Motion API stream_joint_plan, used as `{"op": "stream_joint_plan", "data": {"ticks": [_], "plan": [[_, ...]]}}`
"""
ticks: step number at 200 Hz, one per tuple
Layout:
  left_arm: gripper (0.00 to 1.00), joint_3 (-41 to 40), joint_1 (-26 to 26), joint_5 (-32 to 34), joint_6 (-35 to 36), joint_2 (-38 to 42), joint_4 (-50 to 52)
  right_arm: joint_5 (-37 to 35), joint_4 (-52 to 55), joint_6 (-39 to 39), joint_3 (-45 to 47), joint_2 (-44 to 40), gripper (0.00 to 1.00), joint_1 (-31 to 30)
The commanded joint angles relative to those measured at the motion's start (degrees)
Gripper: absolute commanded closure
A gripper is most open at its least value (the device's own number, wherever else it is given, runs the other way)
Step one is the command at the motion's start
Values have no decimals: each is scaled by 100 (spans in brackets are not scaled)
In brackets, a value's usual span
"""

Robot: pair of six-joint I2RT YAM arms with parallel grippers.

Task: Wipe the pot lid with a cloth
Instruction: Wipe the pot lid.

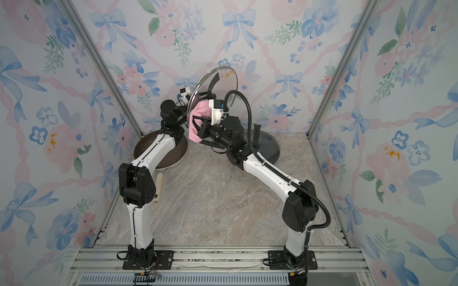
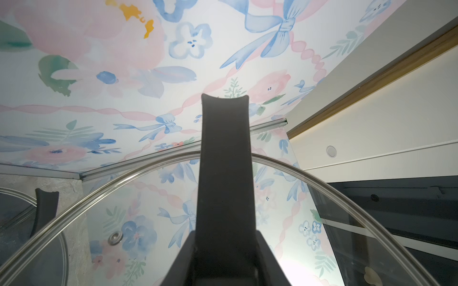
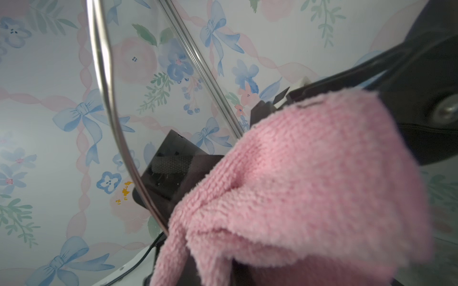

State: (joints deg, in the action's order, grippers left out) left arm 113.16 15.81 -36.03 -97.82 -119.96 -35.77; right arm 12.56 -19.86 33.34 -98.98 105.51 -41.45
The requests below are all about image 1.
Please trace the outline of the pink cloth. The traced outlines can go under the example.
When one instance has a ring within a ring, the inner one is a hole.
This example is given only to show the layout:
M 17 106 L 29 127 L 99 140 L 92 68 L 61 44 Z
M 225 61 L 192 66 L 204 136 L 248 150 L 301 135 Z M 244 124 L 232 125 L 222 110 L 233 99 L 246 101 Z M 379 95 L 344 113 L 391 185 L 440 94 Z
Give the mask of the pink cloth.
M 211 108 L 209 107 L 209 100 L 202 100 L 190 112 L 189 121 L 189 140 L 200 143 L 201 137 L 198 136 L 198 128 L 202 126 L 202 119 L 200 117 L 211 117 Z

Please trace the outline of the glass pot lid black handle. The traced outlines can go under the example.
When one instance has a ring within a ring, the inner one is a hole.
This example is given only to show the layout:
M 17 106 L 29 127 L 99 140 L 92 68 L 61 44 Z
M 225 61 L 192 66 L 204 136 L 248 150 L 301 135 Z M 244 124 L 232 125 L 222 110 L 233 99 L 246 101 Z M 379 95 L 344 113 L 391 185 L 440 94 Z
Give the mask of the glass pot lid black handle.
M 280 158 L 280 144 L 269 133 L 261 131 L 261 125 L 255 124 L 251 129 L 251 141 L 254 148 L 269 163 L 276 164 Z

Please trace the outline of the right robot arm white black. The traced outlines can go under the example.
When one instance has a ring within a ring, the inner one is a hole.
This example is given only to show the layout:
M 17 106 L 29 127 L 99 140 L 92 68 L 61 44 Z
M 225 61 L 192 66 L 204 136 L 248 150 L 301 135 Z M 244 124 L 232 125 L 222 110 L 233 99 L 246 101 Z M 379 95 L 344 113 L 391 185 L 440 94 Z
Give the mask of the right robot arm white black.
M 223 149 L 233 165 L 254 175 L 280 197 L 284 203 L 281 216 L 288 227 L 282 262 L 291 269 L 306 268 L 311 231 L 325 228 L 330 222 L 329 212 L 317 198 L 314 184 L 286 175 L 262 156 L 260 125 L 245 129 L 234 116 L 215 125 L 208 117 L 196 116 L 190 125 L 197 130 L 199 138 L 208 138 L 209 145 Z

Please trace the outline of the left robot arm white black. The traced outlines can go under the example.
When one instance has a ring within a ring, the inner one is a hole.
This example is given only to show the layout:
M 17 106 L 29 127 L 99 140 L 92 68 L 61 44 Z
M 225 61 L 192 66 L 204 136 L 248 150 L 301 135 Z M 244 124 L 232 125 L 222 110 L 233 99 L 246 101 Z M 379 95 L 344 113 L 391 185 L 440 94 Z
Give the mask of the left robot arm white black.
M 130 244 L 126 251 L 128 267 L 149 269 L 157 262 L 150 226 L 150 207 L 162 183 L 153 174 L 179 163 L 186 155 L 188 142 L 183 125 L 187 105 L 166 100 L 161 104 L 161 128 L 147 134 L 135 147 L 134 160 L 119 167 L 119 194 L 129 212 Z

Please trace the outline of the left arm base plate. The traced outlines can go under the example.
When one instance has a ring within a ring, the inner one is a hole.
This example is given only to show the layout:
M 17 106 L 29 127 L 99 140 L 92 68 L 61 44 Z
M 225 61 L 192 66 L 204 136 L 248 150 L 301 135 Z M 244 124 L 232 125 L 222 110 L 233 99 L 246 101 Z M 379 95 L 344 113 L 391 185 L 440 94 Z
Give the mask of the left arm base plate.
M 172 250 L 128 250 L 123 270 L 171 270 L 175 252 Z

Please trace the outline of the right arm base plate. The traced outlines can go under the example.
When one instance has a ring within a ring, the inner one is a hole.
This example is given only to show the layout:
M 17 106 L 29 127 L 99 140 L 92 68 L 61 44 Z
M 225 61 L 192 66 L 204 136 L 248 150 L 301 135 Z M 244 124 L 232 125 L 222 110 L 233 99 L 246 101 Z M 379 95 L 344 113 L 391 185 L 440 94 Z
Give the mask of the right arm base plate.
M 270 270 L 298 271 L 307 267 L 308 270 L 317 270 L 317 259 L 311 250 L 303 252 L 299 257 L 291 255 L 287 250 L 270 250 L 263 264 Z

